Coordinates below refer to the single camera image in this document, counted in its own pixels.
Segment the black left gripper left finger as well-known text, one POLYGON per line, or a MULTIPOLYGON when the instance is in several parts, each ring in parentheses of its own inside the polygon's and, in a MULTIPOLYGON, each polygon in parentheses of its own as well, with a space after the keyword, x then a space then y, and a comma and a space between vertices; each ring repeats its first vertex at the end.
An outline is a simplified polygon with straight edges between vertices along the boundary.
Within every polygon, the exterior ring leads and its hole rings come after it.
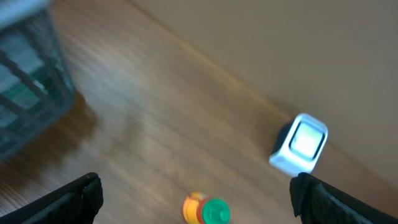
POLYGON ((90 172, 2 216, 1 223, 93 223, 102 206, 101 179, 90 172))

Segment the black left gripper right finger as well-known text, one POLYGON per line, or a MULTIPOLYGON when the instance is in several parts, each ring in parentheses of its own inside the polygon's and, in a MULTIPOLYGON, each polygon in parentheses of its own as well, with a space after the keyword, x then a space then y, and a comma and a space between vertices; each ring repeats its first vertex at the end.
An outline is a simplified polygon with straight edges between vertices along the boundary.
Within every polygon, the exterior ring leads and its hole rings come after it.
POLYGON ((294 216, 303 224, 397 224, 397 218, 308 173, 293 177, 289 190, 294 216))

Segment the red yellow sauce bottle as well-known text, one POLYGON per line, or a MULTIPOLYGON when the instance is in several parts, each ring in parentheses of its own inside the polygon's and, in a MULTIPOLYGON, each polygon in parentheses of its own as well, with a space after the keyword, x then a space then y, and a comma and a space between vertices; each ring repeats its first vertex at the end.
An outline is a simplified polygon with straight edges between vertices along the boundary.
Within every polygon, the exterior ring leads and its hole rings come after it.
POLYGON ((192 192, 184 198, 181 214, 187 224, 228 224, 231 218, 224 200, 201 192, 192 192))

